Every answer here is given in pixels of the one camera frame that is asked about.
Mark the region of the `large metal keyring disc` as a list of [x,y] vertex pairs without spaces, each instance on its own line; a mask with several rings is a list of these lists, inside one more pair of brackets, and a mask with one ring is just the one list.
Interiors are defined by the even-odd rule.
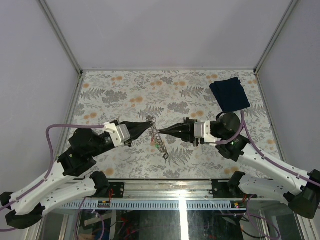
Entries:
[[165,153],[168,153],[168,150],[165,146],[165,143],[158,131],[158,129],[156,128],[156,119],[151,116],[151,115],[147,115],[145,118],[147,121],[151,121],[152,122],[152,127],[148,129],[149,131],[149,135],[151,136],[151,142],[155,144],[159,145],[159,148],[156,148],[157,150],[159,150],[160,153],[162,153],[162,156]]

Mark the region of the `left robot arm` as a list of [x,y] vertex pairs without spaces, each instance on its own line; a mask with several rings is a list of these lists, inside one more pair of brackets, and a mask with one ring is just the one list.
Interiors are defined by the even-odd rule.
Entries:
[[[27,229],[49,212],[73,200],[105,197],[110,191],[110,183],[101,171],[94,171],[71,186],[64,185],[90,170],[97,163],[95,157],[117,147],[131,147],[133,141],[152,125],[151,121],[114,120],[100,125],[53,124],[47,127],[49,168],[23,189],[0,195],[0,209],[9,210],[5,215],[8,228],[1,229],[1,232]],[[50,130],[53,128],[76,129],[69,139],[70,147],[59,157],[54,156],[50,139]]]

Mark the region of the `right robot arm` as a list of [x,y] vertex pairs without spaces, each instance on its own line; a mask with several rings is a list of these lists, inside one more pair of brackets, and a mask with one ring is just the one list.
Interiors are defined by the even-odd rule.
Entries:
[[287,205],[294,213],[313,219],[320,207],[320,172],[302,170],[258,148],[248,131],[245,114],[221,113],[215,121],[185,118],[160,134],[170,135],[194,146],[209,145],[225,159],[251,167],[266,179],[236,171],[228,181],[233,197],[256,195]]

